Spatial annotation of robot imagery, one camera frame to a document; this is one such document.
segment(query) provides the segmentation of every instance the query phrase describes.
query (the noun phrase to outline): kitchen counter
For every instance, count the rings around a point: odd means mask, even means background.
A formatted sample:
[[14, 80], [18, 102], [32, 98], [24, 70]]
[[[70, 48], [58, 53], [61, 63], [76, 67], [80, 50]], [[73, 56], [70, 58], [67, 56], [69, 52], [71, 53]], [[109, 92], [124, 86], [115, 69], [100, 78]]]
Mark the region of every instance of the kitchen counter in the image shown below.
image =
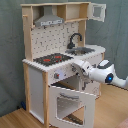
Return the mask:
[[71, 60], [68, 60], [68, 61], [65, 61], [65, 62], [62, 62], [62, 63], [58, 63], [58, 64], [55, 64], [55, 65], [52, 65], [52, 66], [49, 66], [49, 67], [45, 67], [45, 66], [43, 66], [41, 64], [38, 64], [38, 63], [35, 63], [35, 62], [31, 62], [31, 61], [29, 61], [27, 59], [24, 59], [23, 62], [27, 63], [28, 65], [31, 65], [31, 66], [33, 66], [35, 68], [38, 68], [41, 71], [48, 72], [51, 69], [55, 69], [57, 67], [64, 66], [64, 65], [69, 64], [69, 63], [73, 63], [77, 59], [81, 59], [81, 60], [82, 59], [88, 59], [90, 57], [93, 57], [93, 56], [96, 56], [98, 54], [101, 54], [101, 53], [105, 52], [105, 48], [103, 48], [101, 46], [97, 46], [97, 45], [86, 45], [86, 48], [91, 48], [91, 49], [94, 49], [95, 51], [91, 52], [91, 53], [88, 53], [88, 54], [85, 54], [83, 56], [74, 56], [74, 55], [65, 53], [65, 51], [61, 51], [61, 54], [64, 54], [64, 55], [67, 55], [67, 56], [71, 56], [74, 59], [71, 59]]

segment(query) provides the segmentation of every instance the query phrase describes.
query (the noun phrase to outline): knob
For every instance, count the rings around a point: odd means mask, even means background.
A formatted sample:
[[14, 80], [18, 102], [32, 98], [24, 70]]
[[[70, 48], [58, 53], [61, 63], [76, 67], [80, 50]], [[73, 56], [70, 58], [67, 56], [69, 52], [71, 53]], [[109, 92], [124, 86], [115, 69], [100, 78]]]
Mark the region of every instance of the knob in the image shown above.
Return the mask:
[[73, 72], [76, 72], [76, 68], [75, 68], [75, 67], [72, 67], [72, 71], [73, 71]]
[[55, 79], [59, 79], [59, 76], [60, 76], [60, 75], [59, 75], [58, 73], [55, 73], [55, 74], [54, 74], [54, 78], [55, 78]]

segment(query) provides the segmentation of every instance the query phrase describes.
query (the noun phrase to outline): white toy kitchen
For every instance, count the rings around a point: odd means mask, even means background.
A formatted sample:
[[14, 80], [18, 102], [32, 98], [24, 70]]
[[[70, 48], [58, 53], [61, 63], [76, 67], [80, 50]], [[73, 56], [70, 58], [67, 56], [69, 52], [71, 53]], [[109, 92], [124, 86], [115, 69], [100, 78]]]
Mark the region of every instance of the white toy kitchen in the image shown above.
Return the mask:
[[[22, 4], [26, 108], [44, 128], [93, 128], [96, 81], [83, 81], [72, 65], [104, 59], [105, 48], [85, 45], [86, 20], [104, 22], [105, 4], [90, 2]], [[84, 108], [83, 120], [73, 112]]]

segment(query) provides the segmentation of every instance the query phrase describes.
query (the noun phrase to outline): cabinet door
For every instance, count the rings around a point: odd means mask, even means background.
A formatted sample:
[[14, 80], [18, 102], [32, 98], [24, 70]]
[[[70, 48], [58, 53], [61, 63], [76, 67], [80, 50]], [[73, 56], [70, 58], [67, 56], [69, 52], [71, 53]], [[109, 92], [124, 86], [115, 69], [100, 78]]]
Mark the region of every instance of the cabinet door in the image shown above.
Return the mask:
[[89, 3], [88, 5], [88, 19], [98, 20], [104, 22], [106, 4]]
[[[93, 128], [96, 96], [75, 90], [50, 86], [49, 120], [58, 128]], [[84, 106], [81, 124], [66, 120], [65, 117]]]

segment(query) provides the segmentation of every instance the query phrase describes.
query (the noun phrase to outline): faucet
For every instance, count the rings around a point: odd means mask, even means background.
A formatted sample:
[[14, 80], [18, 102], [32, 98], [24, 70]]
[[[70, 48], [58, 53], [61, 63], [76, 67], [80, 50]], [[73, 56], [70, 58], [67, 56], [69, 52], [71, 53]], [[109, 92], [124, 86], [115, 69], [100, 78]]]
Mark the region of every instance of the faucet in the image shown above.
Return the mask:
[[80, 33], [74, 33], [72, 36], [71, 36], [71, 38], [70, 38], [70, 43], [68, 44], [68, 49], [72, 49], [73, 47], [75, 47], [75, 44], [73, 44], [73, 42], [72, 42], [72, 39], [73, 39], [73, 37], [75, 36], [75, 35], [78, 35], [78, 36], [80, 36], [80, 41], [82, 41], [82, 35], [80, 34]]

